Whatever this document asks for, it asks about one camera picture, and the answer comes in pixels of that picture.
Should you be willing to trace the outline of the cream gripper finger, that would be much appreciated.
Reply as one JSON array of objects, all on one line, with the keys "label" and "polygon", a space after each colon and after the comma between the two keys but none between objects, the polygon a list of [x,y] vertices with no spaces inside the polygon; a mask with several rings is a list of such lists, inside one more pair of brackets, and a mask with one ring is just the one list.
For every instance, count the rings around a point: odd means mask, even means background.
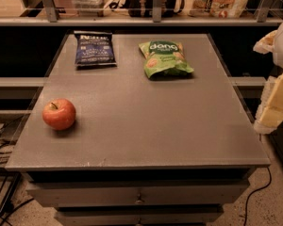
[{"label": "cream gripper finger", "polygon": [[276,30],[268,33],[266,36],[256,42],[253,50],[260,54],[267,54],[272,52],[274,49],[275,34]]},{"label": "cream gripper finger", "polygon": [[259,134],[270,134],[283,122],[283,73],[277,78],[268,77],[260,100],[254,129]]}]

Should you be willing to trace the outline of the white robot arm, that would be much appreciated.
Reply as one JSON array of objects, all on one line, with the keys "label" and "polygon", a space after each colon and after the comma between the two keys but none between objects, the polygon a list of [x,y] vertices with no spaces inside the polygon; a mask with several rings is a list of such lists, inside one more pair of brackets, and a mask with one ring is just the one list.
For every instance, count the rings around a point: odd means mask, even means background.
[{"label": "white robot arm", "polygon": [[[273,62],[283,69],[283,23],[259,40],[253,47],[255,52],[273,54]],[[259,134],[270,134],[283,122],[283,73],[269,76],[264,84],[255,116],[254,129]]]}]

